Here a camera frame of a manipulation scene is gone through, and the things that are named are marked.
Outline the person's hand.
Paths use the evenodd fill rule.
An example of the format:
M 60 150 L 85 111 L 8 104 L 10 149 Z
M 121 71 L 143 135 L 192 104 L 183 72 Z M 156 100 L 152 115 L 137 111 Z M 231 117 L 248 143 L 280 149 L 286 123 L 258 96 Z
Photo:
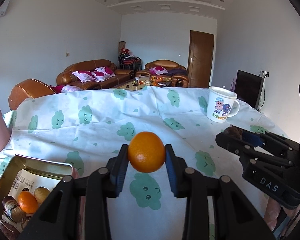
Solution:
M 300 210 L 300 205 L 294 210 L 290 210 L 285 207 L 283 207 L 283 210 L 290 219 L 293 219 Z M 264 221 L 271 231 L 273 231 L 275 229 L 275 226 L 277 225 L 277 219 L 279 217 L 280 211 L 281 205 L 276 200 L 269 197 L 264 214 Z

